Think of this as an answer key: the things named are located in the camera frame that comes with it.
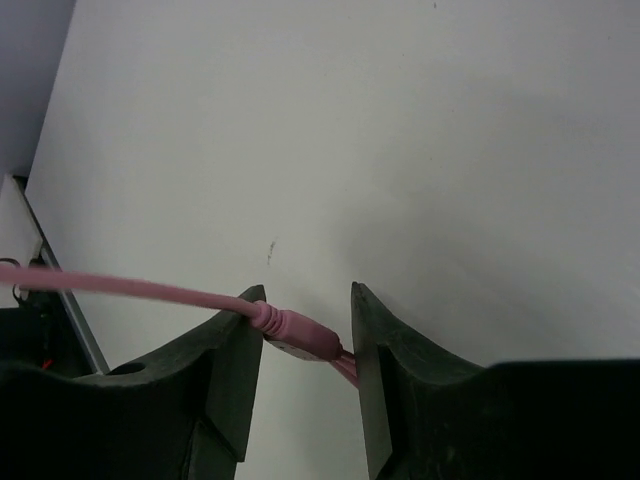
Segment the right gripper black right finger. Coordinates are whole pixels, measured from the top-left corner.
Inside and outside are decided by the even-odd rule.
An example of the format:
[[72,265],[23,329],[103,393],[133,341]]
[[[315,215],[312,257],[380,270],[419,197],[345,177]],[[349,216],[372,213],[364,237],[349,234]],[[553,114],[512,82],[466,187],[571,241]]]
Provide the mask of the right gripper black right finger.
[[352,338],[372,479],[635,479],[637,360],[481,367],[398,319],[362,283]]

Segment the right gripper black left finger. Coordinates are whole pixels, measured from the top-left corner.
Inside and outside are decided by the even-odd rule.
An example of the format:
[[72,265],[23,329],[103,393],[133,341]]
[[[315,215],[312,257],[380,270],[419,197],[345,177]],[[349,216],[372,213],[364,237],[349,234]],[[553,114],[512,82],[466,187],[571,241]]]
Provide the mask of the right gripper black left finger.
[[5,479],[231,479],[246,456],[263,339],[220,312],[114,370],[46,355],[52,325],[1,312]]

